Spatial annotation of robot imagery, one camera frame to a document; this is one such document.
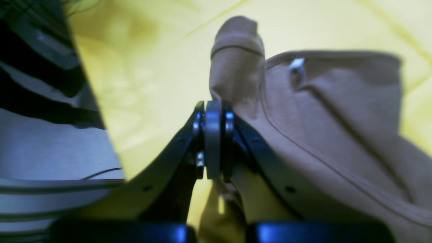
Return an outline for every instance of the beige cloth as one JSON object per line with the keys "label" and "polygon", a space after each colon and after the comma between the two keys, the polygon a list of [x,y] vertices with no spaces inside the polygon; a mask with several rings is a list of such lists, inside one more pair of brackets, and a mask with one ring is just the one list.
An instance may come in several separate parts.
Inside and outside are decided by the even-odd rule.
{"label": "beige cloth", "polygon": [[211,58],[212,97],[230,101],[287,166],[387,224],[398,243],[432,242],[432,161],[398,134],[396,57],[299,51],[265,61],[257,23],[238,16]]}

